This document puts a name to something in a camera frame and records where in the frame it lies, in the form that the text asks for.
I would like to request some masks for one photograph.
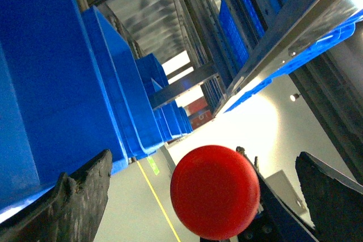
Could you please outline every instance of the white wall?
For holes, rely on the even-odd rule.
[[[262,93],[247,100],[195,131],[176,145],[170,154],[179,160],[195,147],[217,144],[246,148],[247,155],[259,157],[261,173],[267,177],[283,169],[295,191],[303,199],[294,163],[301,151],[308,151],[349,177],[352,174],[326,136],[303,99],[292,103],[297,92],[288,77],[276,79]],[[154,155],[161,173],[152,172],[146,160],[141,164],[170,217],[181,242],[197,242],[176,217],[170,201],[170,171],[163,154]],[[95,242],[177,241],[138,166],[111,177],[106,207]]]
[[[170,146],[177,164],[189,151],[203,145],[243,146],[247,156],[259,157],[260,171],[268,177],[283,169],[300,198],[303,195],[295,171],[295,159],[307,151],[349,177],[348,167],[334,148],[303,98],[292,102],[298,92],[288,76],[276,79],[258,95],[204,125],[192,135]],[[309,215],[303,218],[310,224]]]

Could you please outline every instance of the blue plastic crate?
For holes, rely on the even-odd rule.
[[[145,83],[150,83],[151,78],[162,87],[169,85],[164,68],[155,55],[149,54],[142,57],[136,60],[136,64],[144,85]]]
[[[157,153],[157,151],[156,151],[156,150],[154,150],[152,153],[150,153],[150,154],[148,154],[148,155],[144,154],[144,155],[136,156],[136,159],[137,159],[138,161],[140,161],[140,160],[142,160],[142,159],[144,159],[144,158],[146,158],[146,157],[148,157],[148,156],[152,156],[152,155],[154,155],[154,154],[156,154],[156,153]]]
[[[248,13],[250,14],[250,17],[255,25],[255,28],[257,30],[257,33],[259,34],[260,38],[262,38],[265,34],[265,30],[262,27],[262,24],[260,22],[260,19],[258,18],[257,12],[251,2],[251,0],[242,0]]]
[[[76,1],[1,0],[0,9],[6,87],[0,101],[4,116],[14,118],[1,121],[0,186],[6,190],[0,210],[18,193],[23,201],[40,193],[105,148],[112,150],[113,171],[125,168],[126,152]]]
[[[221,3],[220,23],[229,44],[232,47],[234,57],[239,65],[238,69],[241,69],[248,60],[249,54],[224,0],[222,0]]]
[[[355,23],[363,20],[363,10],[351,16],[345,22],[341,23],[333,31],[319,39],[315,44],[311,45],[309,48],[304,50],[286,65],[272,73],[269,77],[264,79],[259,85],[257,85],[252,90],[244,93],[226,112],[229,112],[236,108],[239,104],[243,103],[249,99],[252,95],[258,93],[263,88],[272,83],[274,78],[280,77],[282,75],[288,75],[299,67],[303,66],[313,58],[329,50],[338,43],[344,41],[345,39],[351,37],[355,31]]]
[[[188,115],[187,115],[185,109],[183,107],[179,107],[179,111],[180,111],[181,117],[183,118],[183,121],[184,121],[186,133],[187,134],[192,133],[193,132],[192,125],[189,121],[189,118],[188,118]]]
[[[134,121],[134,130],[139,137],[142,151],[148,154],[161,147],[164,142],[135,60],[128,44],[101,14],[99,23]]]
[[[158,92],[162,89],[160,84],[158,84],[154,79],[151,79],[154,86],[154,92]],[[171,104],[167,104],[159,109],[162,112],[164,121],[161,121],[159,128],[165,134],[165,142],[175,139],[181,136],[180,127],[175,116],[175,112]]]
[[[170,105],[172,106],[172,109],[175,113],[176,120],[178,122],[178,125],[180,127],[180,136],[188,134],[188,130],[185,127],[185,122],[183,116],[180,114],[180,110],[178,108],[178,105],[175,101],[170,102]]]
[[[142,140],[138,135],[120,78],[113,63],[115,52],[110,51],[106,43],[105,37],[111,36],[114,38],[113,33],[115,33],[115,30],[113,30],[104,16],[95,7],[85,11],[82,14],[82,18],[116,117],[117,125],[120,129],[126,153],[129,157],[149,154],[154,149],[144,148]],[[126,42],[119,37],[119,49],[122,50],[122,48],[126,51],[130,50]]]
[[[149,54],[136,60],[143,85],[147,95],[152,95],[168,86],[168,80],[162,65],[156,59],[155,55]],[[161,109],[154,111],[155,114],[163,118],[158,120],[159,129],[165,142],[170,141],[181,135],[174,110],[171,105],[165,105]]]

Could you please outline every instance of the ceiling light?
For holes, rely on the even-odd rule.
[[[300,96],[301,96],[301,94],[296,93],[294,95],[291,95],[290,99],[292,102],[295,102]]]

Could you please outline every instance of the red disc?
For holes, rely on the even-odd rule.
[[[199,147],[176,166],[171,202],[180,221],[196,235],[231,238],[254,219],[260,186],[250,162],[221,146]]]

